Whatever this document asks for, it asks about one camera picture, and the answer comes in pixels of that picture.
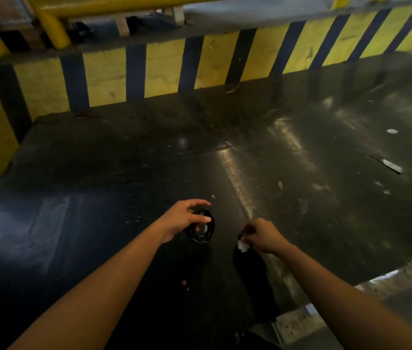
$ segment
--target dark floor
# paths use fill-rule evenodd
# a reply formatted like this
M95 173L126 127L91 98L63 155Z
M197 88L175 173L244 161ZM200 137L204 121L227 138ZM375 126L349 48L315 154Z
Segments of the dark floor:
M412 56L233 87L37 121L0 180L0 348L179 199L212 201L214 238L161 247L109 349L227 348L258 323L232 263L249 218L354 285L412 260Z

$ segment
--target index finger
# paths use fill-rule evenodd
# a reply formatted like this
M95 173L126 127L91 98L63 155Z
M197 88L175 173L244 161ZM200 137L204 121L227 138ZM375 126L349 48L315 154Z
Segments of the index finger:
M205 205L205 206L210 206L211 203L208 200L203 200L203 199L189 199L185 200L186 203L186 208L192 208L193 206L197 205Z

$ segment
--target black tape roll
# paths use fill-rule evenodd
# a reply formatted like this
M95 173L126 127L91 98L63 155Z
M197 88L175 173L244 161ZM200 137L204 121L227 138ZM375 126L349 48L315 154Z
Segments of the black tape roll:
M195 211L194 214L210 217L210 222L205 223L202 230L199 230L198 232L195 231L195 228L198 224L192 223L185 229L185 233L192 241L195 241L200 245L204 245L210 241L212 234L214 233L214 228L216 226L214 217L212 217L210 211L206 209L199 209L198 211Z

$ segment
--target black and yellow striped curb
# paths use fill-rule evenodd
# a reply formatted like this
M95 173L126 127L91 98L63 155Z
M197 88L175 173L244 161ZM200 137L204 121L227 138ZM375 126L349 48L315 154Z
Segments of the black and yellow striped curb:
M412 50L412 5L0 65L0 174L43 115Z

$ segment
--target person's right hand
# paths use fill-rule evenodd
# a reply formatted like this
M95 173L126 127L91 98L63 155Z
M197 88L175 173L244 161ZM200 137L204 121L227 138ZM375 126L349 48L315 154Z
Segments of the person's right hand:
M289 243L271 221L263 218L257 218L243 228L242 241L253 245L261 252L273 254Z

